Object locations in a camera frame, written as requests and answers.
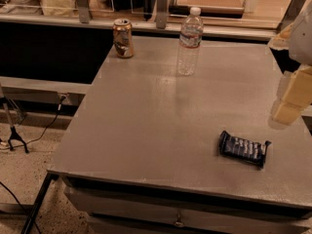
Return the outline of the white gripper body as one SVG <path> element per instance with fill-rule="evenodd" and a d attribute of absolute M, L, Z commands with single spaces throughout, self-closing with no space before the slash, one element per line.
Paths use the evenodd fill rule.
<path fill-rule="evenodd" d="M 289 56 L 301 64 L 312 65 L 312 2 L 293 22 Z"/>

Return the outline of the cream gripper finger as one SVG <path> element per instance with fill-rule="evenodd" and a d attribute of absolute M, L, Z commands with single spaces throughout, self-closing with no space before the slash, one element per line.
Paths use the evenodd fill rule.
<path fill-rule="evenodd" d="M 295 72 L 286 72 L 281 79 L 272 118 L 281 124 L 290 125 L 311 103 L 312 66 L 302 64 Z"/>
<path fill-rule="evenodd" d="M 289 42 L 292 35 L 292 28 L 293 25 L 290 24 L 276 36 L 271 38 L 268 42 L 268 47 L 277 51 L 287 50 L 289 48 Z"/>

